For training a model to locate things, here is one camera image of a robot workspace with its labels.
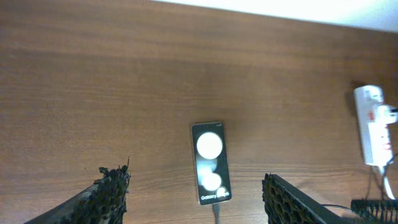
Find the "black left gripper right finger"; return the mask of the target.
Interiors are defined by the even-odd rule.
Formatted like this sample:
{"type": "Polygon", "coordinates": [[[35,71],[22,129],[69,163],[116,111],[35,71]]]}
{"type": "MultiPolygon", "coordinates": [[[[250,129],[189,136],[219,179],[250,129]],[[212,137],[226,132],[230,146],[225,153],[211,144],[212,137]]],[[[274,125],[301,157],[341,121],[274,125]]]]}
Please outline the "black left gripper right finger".
{"type": "Polygon", "coordinates": [[[264,210],[271,224],[352,224],[276,174],[262,180],[264,210]]]}

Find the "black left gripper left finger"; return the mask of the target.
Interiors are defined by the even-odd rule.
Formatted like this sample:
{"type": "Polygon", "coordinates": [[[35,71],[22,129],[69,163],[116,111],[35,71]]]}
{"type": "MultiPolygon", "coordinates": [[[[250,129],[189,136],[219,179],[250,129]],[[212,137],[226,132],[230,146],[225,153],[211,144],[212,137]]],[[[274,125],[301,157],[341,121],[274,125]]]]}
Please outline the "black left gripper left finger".
{"type": "Polygon", "coordinates": [[[129,165],[100,167],[103,175],[88,188],[55,208],[27,221],[28,224],[122,224],[127,212],[131,173],[129,165]]]}

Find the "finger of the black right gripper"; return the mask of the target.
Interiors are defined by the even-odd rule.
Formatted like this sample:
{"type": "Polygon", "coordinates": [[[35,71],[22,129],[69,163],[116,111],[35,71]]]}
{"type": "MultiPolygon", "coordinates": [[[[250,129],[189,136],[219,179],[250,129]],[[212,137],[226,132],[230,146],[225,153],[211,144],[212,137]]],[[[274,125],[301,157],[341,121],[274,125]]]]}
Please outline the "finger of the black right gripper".
{"type": "Polygon", "coordinates": [[[352,200],[351,210],[376,223],[397,223],[397,200],[352,200]]]}

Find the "black Samsung Galaxy smartphone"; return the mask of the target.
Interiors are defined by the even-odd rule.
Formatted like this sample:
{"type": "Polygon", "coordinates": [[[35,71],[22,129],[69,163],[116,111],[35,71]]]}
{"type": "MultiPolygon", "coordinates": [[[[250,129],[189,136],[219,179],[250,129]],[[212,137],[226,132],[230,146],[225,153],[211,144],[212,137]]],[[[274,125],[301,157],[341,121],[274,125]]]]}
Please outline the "black Samsung Galaxy smartphone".
{"type": "Polygon", "coordinates": [[[228,154],[221,122],[191,128],[198,203],[211,205],[232,199],[228,154]]]}

